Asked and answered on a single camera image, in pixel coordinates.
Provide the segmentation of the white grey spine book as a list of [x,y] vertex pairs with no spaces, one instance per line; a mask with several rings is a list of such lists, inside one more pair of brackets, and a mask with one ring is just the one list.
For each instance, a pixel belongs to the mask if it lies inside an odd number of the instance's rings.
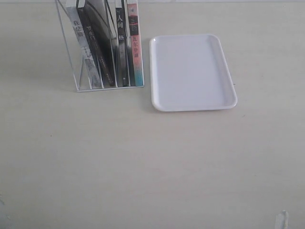
[[101,80],[98,74],[85,32],[77,11],[77,0],[67,0],[66,1],[66,11],[72,23],[72,27],[78,43],[81,48],[84,63],[87,67],[88,76],[90,78],[91,88],[101,87]]

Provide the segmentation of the white plastic tray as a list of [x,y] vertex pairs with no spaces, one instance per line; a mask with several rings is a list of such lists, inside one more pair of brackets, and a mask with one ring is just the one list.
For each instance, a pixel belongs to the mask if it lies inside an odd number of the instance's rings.
[[161,112],[232,109],[237,95],[219,38],[163,35],[150,40],[153,107]]

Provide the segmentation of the white object at bottom edge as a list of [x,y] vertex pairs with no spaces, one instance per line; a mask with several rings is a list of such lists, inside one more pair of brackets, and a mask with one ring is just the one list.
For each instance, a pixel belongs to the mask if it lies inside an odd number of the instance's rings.
[[288,229],[288,212],[283,210],[275,218],[275,229]]

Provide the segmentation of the black white-text spine book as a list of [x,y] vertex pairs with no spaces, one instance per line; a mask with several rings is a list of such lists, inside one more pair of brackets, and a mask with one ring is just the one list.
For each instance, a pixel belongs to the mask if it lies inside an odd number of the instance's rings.
[[128,55],[126,54],[126,19],[124,11],[124,1],[115,1],[116,9],[116,24],[117,24],[117,38],[119,49],[119,75],[122,78],[122,86],[129,86],[128,78]]

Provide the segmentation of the black brown spine book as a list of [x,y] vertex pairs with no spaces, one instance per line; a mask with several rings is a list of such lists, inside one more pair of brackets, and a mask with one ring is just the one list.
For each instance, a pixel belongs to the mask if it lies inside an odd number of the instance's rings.
[[113,73],[112,48],[109,36],[103,27],[104,20],[89,0],[80,0],[77,11],[82,22],[89,48],[99,74],[101,83],[106,86],[115,86]]

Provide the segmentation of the pink teal spine book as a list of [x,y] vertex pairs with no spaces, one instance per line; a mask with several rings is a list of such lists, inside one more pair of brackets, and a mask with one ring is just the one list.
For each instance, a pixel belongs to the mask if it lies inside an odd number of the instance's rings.
[[136,0],[127,1],[128,21],[131,38],[132,60],[135,86],[143,86],[142,47],[139,30],[138,4]]

